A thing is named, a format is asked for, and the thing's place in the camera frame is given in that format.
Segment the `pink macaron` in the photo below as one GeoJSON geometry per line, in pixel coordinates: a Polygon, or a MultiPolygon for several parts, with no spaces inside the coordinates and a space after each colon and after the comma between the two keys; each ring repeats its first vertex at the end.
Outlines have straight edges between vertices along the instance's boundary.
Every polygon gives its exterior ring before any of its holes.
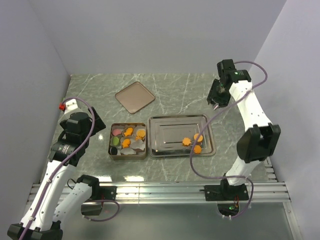
{"type": "Polygon", "coordinates": [[[122,134],[122,130],[119,129],[119,128],[115,128],[113,131],[112,131],[112,135],[113,136],[118,136],[118,135],[121,135],[122,134]]]}

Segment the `green macaron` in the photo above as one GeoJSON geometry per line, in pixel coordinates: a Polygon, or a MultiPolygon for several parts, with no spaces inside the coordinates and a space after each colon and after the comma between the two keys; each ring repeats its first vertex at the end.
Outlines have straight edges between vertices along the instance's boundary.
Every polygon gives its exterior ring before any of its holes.
{"type": "Polygon", "coordinates": [[[117,137],[117,136],[113,136],[111,139],[110,139],[110,145],[111,146],[114,146],[114,147],[117,147],[120,145],[120,139],[117,137]]]}

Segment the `black sandwich cookie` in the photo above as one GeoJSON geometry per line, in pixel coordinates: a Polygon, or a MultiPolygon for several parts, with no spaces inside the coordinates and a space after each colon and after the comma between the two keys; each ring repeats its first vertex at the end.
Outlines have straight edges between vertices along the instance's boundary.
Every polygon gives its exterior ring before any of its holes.
{"type": "Polygon", "coordinates": [[[109,149],[109,154],[112,155],[112,156],[116,156],[118,154],[118,149],[116,147],[112,146],[109,149]]]}

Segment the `orange fish cookie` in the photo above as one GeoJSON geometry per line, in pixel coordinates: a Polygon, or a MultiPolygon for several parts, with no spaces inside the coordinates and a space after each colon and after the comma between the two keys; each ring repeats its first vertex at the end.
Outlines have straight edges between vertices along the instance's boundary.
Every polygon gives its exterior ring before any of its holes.
{"type": "Polygon", "coordinates": [[[123,132],[123,135],[125,137],[128,137],[128,136],[131,136],[134,132],[134,129],[132,127],[128,127],[124,132],[123,132]]]}
{"type": "Polygon", "coordinates": [[[129,138],[125,138],[122,142],[122,147],[123,148],[129,148],[131,145],[131,140],[129,138]]]}

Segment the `round sandwich cookie green top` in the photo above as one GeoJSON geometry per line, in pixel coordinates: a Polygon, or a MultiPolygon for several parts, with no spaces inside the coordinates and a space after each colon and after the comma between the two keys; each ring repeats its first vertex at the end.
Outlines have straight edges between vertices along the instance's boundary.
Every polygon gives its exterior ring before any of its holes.
{"type": "Polygon", "coordinates": [[[146,131],[144,129],[139,129],[136,132],[136,136],[140,139],[143,139],[146,136],[146,131]]]}

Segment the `rose gold tin lid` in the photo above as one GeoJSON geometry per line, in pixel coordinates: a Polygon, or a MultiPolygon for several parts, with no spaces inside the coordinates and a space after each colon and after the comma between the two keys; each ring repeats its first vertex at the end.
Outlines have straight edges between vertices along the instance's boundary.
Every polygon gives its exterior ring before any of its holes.
{"type": "Polygon", "coordinates": [[[138,81],[117,92],[115,98],[132,115],[155,100],[155,96],[138,81]]]}

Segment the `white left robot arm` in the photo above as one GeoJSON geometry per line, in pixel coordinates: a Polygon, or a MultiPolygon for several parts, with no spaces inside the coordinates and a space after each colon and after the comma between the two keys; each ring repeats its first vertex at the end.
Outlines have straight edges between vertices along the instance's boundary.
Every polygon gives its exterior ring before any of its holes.
{"type": "Polygon", "coordinates": [[[33,203],[19,223],[10,225],[7,235],[11,239],[60,240],[63,237],[61,225],[67,217],[79,210],[85,201],[101,200],[99,179],[82,175],[71,193],[59,202],[65,184],[86,152],[89,138],[106,127],[94,107],[88,110],[89,114],[78,107],[65,107],[68,119],[60,123],[62,138],[51,148],[45,177],[33,203]]]}

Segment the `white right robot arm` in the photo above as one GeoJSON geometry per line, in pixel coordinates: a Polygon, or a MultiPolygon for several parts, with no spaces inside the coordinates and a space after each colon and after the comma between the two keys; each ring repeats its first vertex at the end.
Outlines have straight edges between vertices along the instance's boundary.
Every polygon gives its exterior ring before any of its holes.
{"type": "Polygon", "coordinates": [[[213,81],[206,100],[226,108],[234,99],[244,124],[244,134],[236,144],[237,158],[220,181],[220,194],[225,200],[248,200],[246,179],[260,162],[273,155],[281,128],[264,113],[254,92],[261,83],[253,84],[247,70],[236,69],[232,59],[218,62],[217,70],[219,78],[213,81]]]}

